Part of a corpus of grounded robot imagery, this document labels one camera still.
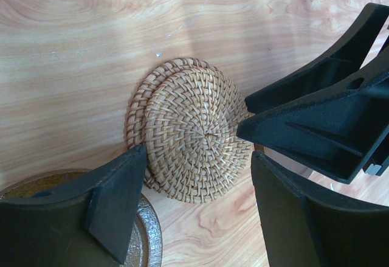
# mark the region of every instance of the light wood tabletop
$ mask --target light wood tabletop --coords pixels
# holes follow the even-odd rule
[[[0,189],[52,170],[96,168],[125,151],[128,103],[158,64],[205,60],[248,95],[324,52],[368,2],[389,4],[0,0]],[[388,23],[368,59],[384,42]],[[387,203],[384,194],[372,194],[381,189],[375,183],[350,191]],[[211,204],[143,192],[164,230],[165,266],[267,265],[248,169]]]

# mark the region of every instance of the black plastic part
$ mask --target black plastic part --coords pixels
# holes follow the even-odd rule
[[[389,7],[368,4],[313,62],[248,96],[237,135],[340,182],[389,166],[389,47],[364,66]]]
[[[389,207],[333,192],[260,152],[252,180],[270,267],[388,266]]]
[[[0,266],[123,264],[145,169],[138,146],[31,198],[0,200]]]

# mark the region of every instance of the woven coaster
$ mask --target woven coaster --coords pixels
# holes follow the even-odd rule
[[[147,103],[154,91],[168,77],[189,68],[209,68],[214,71],[218,71],[216,67],[196,58],[177,58],[155,68],[155,70],[150,73],[140,85],[131,102],[127,119],[126,134],[128,149],[143,143],[142,130],[145,127],[145,120],[143,117],[145,115]],[[150,183],[153,182],[150,179],[152,179],[150,172],[146,170],[145,183],[149,188],[152,188]],[[153,188],[155,190],[159,190],[157,185],[154,185]]]
[[[145,110],[147,186],[188,203],[225,194],[252,151],[250,142],[236,137],[248,117],[242,95],[221,72],[191,68],[173,74]]]

